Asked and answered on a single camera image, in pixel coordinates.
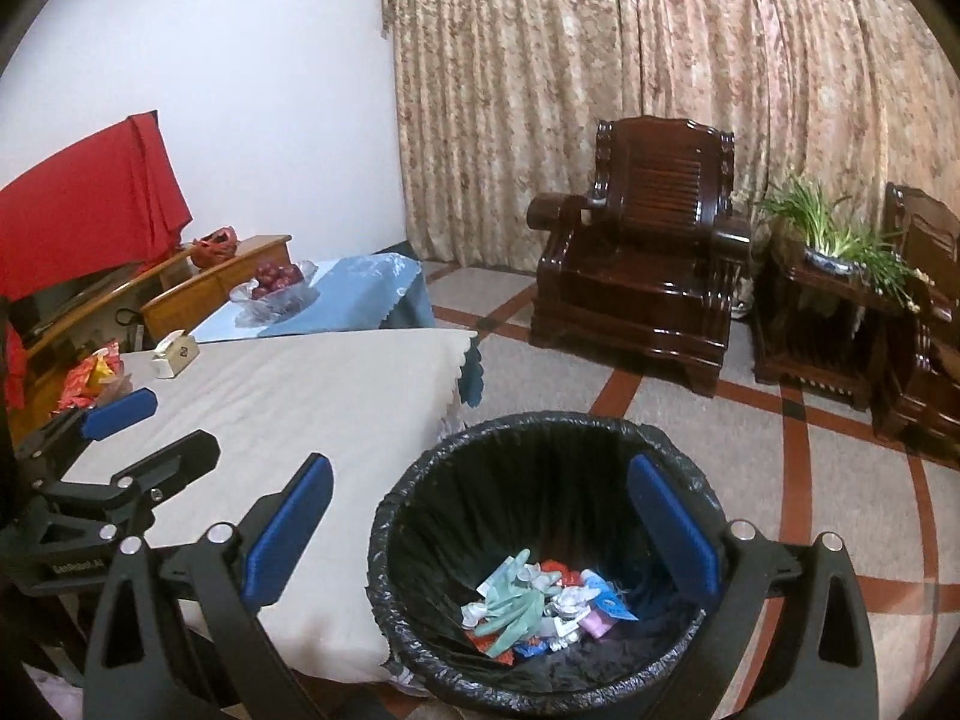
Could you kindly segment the trash pile in bin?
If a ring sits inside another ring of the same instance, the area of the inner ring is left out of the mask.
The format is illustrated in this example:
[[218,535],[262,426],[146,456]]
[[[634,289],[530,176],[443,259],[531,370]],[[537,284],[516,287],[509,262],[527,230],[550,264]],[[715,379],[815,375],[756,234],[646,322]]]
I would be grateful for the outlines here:
[[514,667],[640,621],[622,590],[596,571],[530,556],[506,557],[475,587],[477,600],[460,608],[462,631],[488,660]]

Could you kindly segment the black trash bin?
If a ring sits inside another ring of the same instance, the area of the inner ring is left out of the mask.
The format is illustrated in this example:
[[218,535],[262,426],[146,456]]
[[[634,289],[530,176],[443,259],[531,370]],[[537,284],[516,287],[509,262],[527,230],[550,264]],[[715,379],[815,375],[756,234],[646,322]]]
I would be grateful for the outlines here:
[[[640,718],[661,697],[704,621],[685,600],[628,494],[652,461],[704,536],[726,515],[708,479],[659,427],[539,411],[477,424],[404,473],[374,514],[368,600],[392,664],[446,704],[506,717]],[[625,592],[635,621],[526,663],[477,650],[460,608],[503,559],[528,550],[592,569]]]

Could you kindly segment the red snack packets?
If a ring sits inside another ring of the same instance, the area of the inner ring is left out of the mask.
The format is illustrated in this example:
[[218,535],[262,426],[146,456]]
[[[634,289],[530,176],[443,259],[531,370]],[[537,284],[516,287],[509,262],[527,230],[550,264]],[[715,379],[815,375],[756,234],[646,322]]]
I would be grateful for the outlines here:
[[55,411],[89,408],[124,375],[121,344],[110,340],[67,372]]

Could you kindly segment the television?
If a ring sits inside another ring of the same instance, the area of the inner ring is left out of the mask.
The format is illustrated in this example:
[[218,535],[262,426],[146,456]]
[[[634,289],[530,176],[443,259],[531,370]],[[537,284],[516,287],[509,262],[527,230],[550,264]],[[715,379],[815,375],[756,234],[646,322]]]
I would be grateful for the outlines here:
[[21,337],[39,335],[41,325],[55,322],[64,312],[130,280],[140,265],[128,265],[96,271],[86,277],[71,278],[41,289],[10,304],[10,323]]

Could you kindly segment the tissue box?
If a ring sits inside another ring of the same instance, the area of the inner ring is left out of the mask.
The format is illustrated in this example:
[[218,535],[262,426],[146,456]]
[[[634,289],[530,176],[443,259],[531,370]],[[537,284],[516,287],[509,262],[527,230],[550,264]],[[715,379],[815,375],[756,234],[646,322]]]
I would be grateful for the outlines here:
[[175,379],[199,355],[199,345],[185,330],[172,330],[151,353],[156,379]]

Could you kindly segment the red cloth cover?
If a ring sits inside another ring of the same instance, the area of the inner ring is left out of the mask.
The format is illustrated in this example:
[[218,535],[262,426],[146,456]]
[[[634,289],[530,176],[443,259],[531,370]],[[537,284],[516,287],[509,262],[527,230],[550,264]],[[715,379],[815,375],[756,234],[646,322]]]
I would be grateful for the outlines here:
[[158,114],[130,115],[3,188],[2,296],[16,302],[98,271],[155,265],[191,221]]

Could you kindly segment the glass fruit bowl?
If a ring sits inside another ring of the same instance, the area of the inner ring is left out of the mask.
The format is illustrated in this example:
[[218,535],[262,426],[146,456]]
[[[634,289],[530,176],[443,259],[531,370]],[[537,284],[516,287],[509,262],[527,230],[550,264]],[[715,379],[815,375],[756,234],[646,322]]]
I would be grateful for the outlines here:
[[239,314],[236,317],[238,327],[267,327],[267,325],[291,319],[319,298],[319,291],[313,285],[317,266],[309,260],[303,260],[295,265],[301,268],[304,281],[283,289],[279,293],[270,294],[263,299],[252,298],[252,288],[256,286],[256,273],[252,280],[238,284],[229,291],[229,300],[239,307]]

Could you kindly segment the red ornament basket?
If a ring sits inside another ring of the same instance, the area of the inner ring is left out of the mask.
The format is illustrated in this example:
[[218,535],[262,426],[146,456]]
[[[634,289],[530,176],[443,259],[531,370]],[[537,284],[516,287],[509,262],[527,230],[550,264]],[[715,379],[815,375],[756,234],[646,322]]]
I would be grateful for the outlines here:
[[197,270],[210,270],[213,266],[228,262],[238,250],[238,236],[233,226],[222,226],[194,239],[190,246],[189,259]]

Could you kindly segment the red apples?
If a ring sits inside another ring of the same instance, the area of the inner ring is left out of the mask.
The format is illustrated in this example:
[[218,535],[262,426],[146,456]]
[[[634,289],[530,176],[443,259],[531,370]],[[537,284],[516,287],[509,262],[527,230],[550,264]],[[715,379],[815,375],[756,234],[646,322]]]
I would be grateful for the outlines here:
[[256,286],[252,288],[252,298],[263,299],[265,296],[279,293],[303,281],[301,268],[294,263],[261,263],[257,266]]

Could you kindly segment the light blue tablecloth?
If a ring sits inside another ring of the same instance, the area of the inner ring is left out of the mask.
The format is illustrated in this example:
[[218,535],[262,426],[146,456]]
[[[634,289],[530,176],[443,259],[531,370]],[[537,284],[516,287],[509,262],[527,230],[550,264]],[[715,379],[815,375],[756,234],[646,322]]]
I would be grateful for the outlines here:
[[316,300],[291,319],[241,327],[241,308],[228,302],[199,323],[190,335],[199,343],[213,343],[436,325],[421,263],[402,254],[323,260],[311,286],[317,289]]

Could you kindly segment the dark wooden side table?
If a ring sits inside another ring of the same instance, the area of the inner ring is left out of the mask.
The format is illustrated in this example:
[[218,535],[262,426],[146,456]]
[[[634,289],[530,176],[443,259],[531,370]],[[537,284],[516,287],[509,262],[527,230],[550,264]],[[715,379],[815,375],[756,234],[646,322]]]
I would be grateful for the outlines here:
[[861,277],[825,270],[805,245],[776,234],[754,281],[755,379],[805,383],[869,410],[884,372],[885,330],[907,315]]

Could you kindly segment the potted green plant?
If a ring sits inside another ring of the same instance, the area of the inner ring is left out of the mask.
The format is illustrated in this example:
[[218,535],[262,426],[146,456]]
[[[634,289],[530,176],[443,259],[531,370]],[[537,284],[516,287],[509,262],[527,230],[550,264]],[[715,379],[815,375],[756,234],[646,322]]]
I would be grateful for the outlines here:
[[895,299],[912,314],[921,310],[910,288],[921,281],[918,268],[905,263],[893,245],[859,221],[843,221],[835,208],[850,199],[830,200],[823,185],[811,177],[791,174],[781,184],[771,185],[761,200],[765,218],[789,232],[815,265],[827,265],[830,275],[858,277],[885,298]]

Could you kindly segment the patterned beige curtain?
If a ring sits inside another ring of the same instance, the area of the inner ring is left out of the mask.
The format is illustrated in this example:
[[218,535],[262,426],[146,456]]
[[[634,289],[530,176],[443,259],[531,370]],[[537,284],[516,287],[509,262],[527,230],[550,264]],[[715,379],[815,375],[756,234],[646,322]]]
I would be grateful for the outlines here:
[[734,205],[814,177],[875,221],[885,185],[958,199],[958,75],[910,0],[382,0],[407,236],[529,270],[540,192],[584,192],[604,119],[736,140]]

